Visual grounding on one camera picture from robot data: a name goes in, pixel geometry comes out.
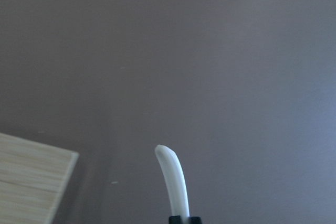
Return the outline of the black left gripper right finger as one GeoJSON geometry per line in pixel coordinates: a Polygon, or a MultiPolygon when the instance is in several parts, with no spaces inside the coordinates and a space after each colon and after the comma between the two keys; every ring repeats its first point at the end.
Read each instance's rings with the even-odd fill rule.
{"type": "Polygon", "coordinates": [[[202,219],[201,217],[198,216],[192,216],[189,217],[189,224],[202,224],[202,219]]]}

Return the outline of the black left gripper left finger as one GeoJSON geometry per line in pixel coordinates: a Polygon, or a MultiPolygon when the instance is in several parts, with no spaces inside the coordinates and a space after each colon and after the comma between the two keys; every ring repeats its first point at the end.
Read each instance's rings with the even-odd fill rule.
{"type": "Polygon", "coordinates": [[[181,216],[170,216],[169,224],[182,224],[181,216]]]}

